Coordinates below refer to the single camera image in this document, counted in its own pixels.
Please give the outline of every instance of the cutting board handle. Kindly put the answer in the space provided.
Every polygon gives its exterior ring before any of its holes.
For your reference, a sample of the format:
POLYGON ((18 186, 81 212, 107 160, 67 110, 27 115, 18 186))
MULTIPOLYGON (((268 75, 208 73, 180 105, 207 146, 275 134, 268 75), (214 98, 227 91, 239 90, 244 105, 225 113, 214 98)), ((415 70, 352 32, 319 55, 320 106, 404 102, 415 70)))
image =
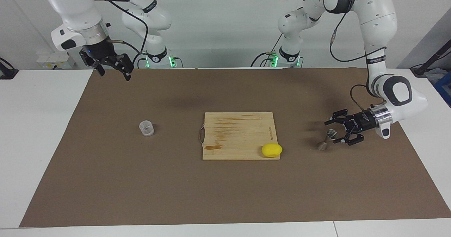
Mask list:
POLYGON ((200 130, 199 130, 199 142, 202 145, 202 147, 203 147, 204 139, 205 139, 205 124, 203 124, 202 127, 200 127, 200 130))

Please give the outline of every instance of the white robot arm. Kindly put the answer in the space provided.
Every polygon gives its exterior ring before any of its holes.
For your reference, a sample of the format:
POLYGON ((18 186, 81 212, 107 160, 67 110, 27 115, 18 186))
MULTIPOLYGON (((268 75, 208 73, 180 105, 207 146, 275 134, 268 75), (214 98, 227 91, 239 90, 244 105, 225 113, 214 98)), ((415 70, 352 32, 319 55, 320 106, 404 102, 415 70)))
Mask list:
MULTIPOLYGON (((126 80, 130 80, 134 64, 127 54, 118 55, 114 50, 108 35, 102 15, 94 5, 94 0, 48 0, 53 9, 60 14, 63 25, 52 31, 53 43, 59 51, 65 51, 82 46, 80 56, 87 66, 96 69, 100 75, 105 71, 102 65, 111 66, 123 73, 126 80)), ((165 61, 168 51, 162 43, 161 36, 156 30, 164 30, 171 26, 168 14, 157 6, 156 0, 110 0, 130 1, 141 9, 133 9, 130 13, 141 18, 148 27, 149 36, 146 37, 146 52, 148 57, 161 57, 159 65, 171 64, 165 61)), ((146 26, 133 17, 123 15, 127 28, 133 30, 142 38, 146 35, 146 26)))
MULTIPOLYGON (((345 126, 346 136, 335 142, 345 142, 349 145, 359 143, 364 139, 361 132, 374 128, 379 136, 388 139, 392 123, 411 118, 427 107, 426 97, 413 89, 409 80, 386 72, 386 45, 397 30, 392 0, 304 0, 303 8, 279 19, 279 29, 285 36, 279 49, 279 63, 289 67, 296 64, 302 42, 299 33, 319 23, 320 17, 326 11, 334 14, 354 11, 357 14, 369 71, 367 90, 372 96, 384 100, 383 104, 372 105, 355 115, 348 115, 346 109, 335 112, 326 125, 341 123, 345 126)), ((336 31, 330 41, 330 50, 335 34, 336 31)))

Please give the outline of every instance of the wood grain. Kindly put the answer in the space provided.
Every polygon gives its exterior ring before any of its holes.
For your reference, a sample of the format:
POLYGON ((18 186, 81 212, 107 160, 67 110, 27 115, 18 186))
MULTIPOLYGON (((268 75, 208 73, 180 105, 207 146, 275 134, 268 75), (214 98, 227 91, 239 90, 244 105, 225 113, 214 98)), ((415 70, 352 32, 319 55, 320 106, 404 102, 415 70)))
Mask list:
POLYGON ((272 112, 205 113, 203 160, 280 160, 261 153, 277 143, 272 112))

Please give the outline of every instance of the brown mat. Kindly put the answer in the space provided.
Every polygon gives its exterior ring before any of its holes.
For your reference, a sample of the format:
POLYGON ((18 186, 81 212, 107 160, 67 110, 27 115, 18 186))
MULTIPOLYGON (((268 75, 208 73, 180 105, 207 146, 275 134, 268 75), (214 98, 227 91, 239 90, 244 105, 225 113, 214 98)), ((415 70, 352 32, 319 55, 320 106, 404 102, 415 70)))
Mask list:
POLYGON ((317 151, 323 122, 357 112, 349 89, 365 81, 356 68, 93 73, 20 226, 451 217, 399 124, 387 141, 367 131, 317 151), (273 112, 281 160, 203 161, 205 112, 273 112))

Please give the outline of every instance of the white electrical box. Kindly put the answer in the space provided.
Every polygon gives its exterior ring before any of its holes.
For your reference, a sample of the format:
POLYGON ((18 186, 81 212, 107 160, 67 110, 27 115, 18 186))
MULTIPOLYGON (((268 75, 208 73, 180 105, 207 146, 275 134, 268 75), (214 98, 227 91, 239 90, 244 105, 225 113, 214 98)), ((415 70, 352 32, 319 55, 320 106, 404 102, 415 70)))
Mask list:
POLYGON ((56 52, 51 54, 40 54, 36 62, 42 69, 73 69, 74 59, 67 52, 56 52))

